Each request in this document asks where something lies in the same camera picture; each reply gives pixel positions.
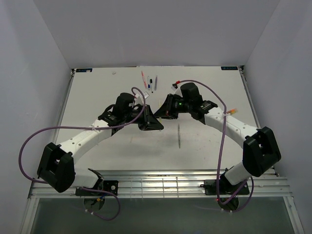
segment gray wall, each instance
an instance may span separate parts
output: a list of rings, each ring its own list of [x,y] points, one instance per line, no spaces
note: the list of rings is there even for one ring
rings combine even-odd
[[[23,141],[55,125],[70,69],[32,0],[0,0],[0,233],[19,233],[30,181],[18,169]],[[35,176],[51,133],[30,142],[23,164]]]
[[[71,68],[245,64],[279,0],[34,0]]]
[[[282,0],[246,64],[262,126],[273,128],[306,233],[312,233],[312,3]]]

